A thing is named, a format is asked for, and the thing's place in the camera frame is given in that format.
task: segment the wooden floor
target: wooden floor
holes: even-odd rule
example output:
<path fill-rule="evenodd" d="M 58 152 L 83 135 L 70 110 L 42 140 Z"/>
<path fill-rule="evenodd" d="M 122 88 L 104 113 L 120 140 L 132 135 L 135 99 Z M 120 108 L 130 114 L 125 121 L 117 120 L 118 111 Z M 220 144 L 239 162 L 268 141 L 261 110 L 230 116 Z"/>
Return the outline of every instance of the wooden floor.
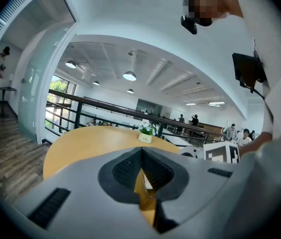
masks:
<path fill-rule="evenodd" d="M 9 118 L 0 119 L 0 198 L 13 204 L 43 180 L 49 145 L 37 145 L 26 137 L 7 105 L 5 113 Z"/>

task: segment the potted plant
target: potted plant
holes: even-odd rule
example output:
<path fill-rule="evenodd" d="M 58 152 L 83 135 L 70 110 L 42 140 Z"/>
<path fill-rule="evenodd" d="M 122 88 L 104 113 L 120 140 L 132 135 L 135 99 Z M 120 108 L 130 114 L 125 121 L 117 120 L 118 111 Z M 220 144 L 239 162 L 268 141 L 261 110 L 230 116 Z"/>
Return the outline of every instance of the potted plant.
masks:
<path fill-rule="evenodd" d="M 142 128 L 140 129 L 140 135 L 138 137 L 138 140 L 145 143 L 151 143 L 152 136 L 155 136 L 157 134 L 157 129 L 155 125 L 142 125 Z"/>

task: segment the wooden table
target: wooden table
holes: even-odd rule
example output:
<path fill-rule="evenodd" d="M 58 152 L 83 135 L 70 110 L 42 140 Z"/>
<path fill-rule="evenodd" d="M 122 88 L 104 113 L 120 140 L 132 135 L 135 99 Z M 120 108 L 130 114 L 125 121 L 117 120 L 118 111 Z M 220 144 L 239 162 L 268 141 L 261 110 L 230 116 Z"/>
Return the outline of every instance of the wooden table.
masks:
<path fill-rule="evenodd" d="M 16 89 L 10 87 L 0 87 L 0 90 L 2 90 L 2 106 L 1 106 L 0 118 L 7 118 L 9 117 L 9 115 L 4 113 L 4 95 L 6 91 L 16 91 Z"/>
<path fill-rule="evenodd" d="M 78 160 L 132 147 L 155 147 L 173 153 L 180 151 L 180 148 L 155 136 L 152 143 L 140 142 L 138 135 L 138 131 L 113 126 L 87 126 L 69 131 L 49 148 L 44 160 L 43 178 L 47 179 Z M 140 195 L 143 215 L 153 224 L 156 198 L 149 196 L 144 188 L 142 173 L 137 178 L 135 192 Z"/>

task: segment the black cable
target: black cable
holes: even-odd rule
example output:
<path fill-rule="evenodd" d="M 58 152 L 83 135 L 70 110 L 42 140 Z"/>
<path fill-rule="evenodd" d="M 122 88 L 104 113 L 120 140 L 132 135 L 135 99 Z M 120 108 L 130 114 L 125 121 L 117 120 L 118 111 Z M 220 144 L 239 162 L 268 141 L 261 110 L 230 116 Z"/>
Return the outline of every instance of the black cable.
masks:
<path fill-rule="evenodd" d="M 246 85 L 244 85 L 244 88 L 247 88 L 247 89 L 249 89 L 249 90 L 252 90 L 250 87 L 248 87 L 248 86 L 246 86 Z M 258 94 L 261 98 L 263 98 L 265 107 L 266 107 L 266 109 L 268 110 L 269 115 L 270 115 L 271 122 L 273 123 L 274 117 L 273 117 L 273 114 L 272 114 L 270 108 L 268 107 L 268 105 L 267 105 L 266 102 L 265 102 L 265 97 L 263 97 L 263 96 L 262 96 L 257 90 L 255 90 L 255 89 L 253 89 L 253 92 L 255 92 L 255 93 Z"/>
<path fill-rule="evenodd" d="M 258 92 L 256 89 L 253 89 L 253 92 L 255 92 L 256 94 L 258 94 L 261 98 L 263 98 L 263 100 L 265 101 L 265 97 L 263 97 L 260 92 Z"/>

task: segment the railing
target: railing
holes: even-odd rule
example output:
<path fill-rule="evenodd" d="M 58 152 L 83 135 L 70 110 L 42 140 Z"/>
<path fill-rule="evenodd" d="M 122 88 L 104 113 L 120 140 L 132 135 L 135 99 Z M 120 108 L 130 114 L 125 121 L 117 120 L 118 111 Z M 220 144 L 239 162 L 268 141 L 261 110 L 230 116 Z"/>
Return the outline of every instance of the railing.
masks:
<path fill-rule="evenodd" d="M 97 109 L 107 110 L 107 111 L 112 112 L 112 113 L 123 114 L 123 115 L 126 115 L 126 116 L 136 117 L 136 118 L 139 118 L 139 119 L 145 119 L 145 120 L 149 120 L 151 123 L 159 124 L 160 127 L 159 127 L 159 131 L 158 131 L 158 135 L 157 135 L 159 138 L 162 138 L 163 136 L 175 136 L 175 137 L 183 138 L 183 139 L 189 141 L 189 143 L 191 141 L 195 141 L 197 146 L 201 146 L 202 144 L 205 144 L 207 142 L 219 142 L 219 141 L 221 141 L 221 140 L 218 140 L 218 139 L 212 139 L 210 136 L 217 136 L 220 139 L 224 136 L 223 134 L 215 132 L 215 131 L 199 128 L 197 126 L 185 124 L 185 123 L 170 120 L 170 119 L 165 119 L 165 118 L 162 118 L 162 117 L 147 115 L 147 114 L 144 114 L 142 112 L 139 112 L 139 111 L 136 111 L 136 110 L 133 110 L 133 109 L 123 108 L 123 107 L 116 106 L 116 105 L 113 105 L 113 104 L 109 104 L 109 103 L 106 103 L 106 102 L 100 102 L 100 101 L 94 100 L 94 99 L 81 98 L 81 97 L 69 95 L 69 94 L 66 94 L 66 93 L 58 92 L 58 91 L 55 91 L 55 90 L 49 90 L 49 93 L 54 94 L 54 95 L 59 96 L 59 97 L 63 97 L 63 98 L 70 99 L 72 101 L 78 102 L 77 110 L 72 110 L 69 107 L 65 107 L 65 106 L 62 106 L 60 104 L 56 104 L 56 103 L 48 101 L 49 107 L 52 106 L 52 107 L 63 108 L 63 109 L 66 109 L 70 112 L 76 113 L 75 121 L 70 120 L 68 118 L 65 118 L 65 117 L 63 117 L 61 115 L 58 115 L 56 113 L 53 113 L 49 110 L 46 110 L 47 112 L 61 118 L 62 120 L 66 120 L 70 123 L 73 123 L 74 128 L 86 126 L 86 125 L 83 125 L 83 124 L 80 123 L 80 117 L 86 116 L 86 117 L 96 119 L 96 120 L 99 120 L 99 121 L 105 121 L 105 122 L 108 122 L 108 123 L 111 123 L 111 124 L 116 124 L 116 125 L 132 128 L 132 129 L 138 129 L 137 126 L 125 125 L 125 124 L 122 124 L 122 123 L 111 121 L 109 119 L 99 118 L 97 116 L 91 116 L 91 115 L 87 115 L 85 113 L 82 113 L 82 106 L 88 105 L 88 106 L 95 107 Z M 61 128 L 61 129 L 63 129 L 63 130 L 65 130 L 65 131 L 69 131 L 68 128 L 62 127 L 61 125 L 58 125 L 58 124 L 50 121 L 49 119 L 45 119 L 45 120 L 48 121 L 49 123 Z M 174 132 L 172 134 L 163 132 L 164 128 L 168 128 L 170 126 L 174 127 Z M 45 127 L 45 128 L 47 130 L 51 131 L 52 133 L 60 136 L 60 134 L 56 133 L 55 131 L 53 131 L 49 127 Z M 185 129 L 187 130 L 187 132 L 190 131 L 191 135 L 189 135 L 189 136 L 184 135 L 183 131 Z M 194 134 L 194 133 L 198 133 L 198 135 L 202 135 L 202 137 L 192 137 L 192 134 Z"/>

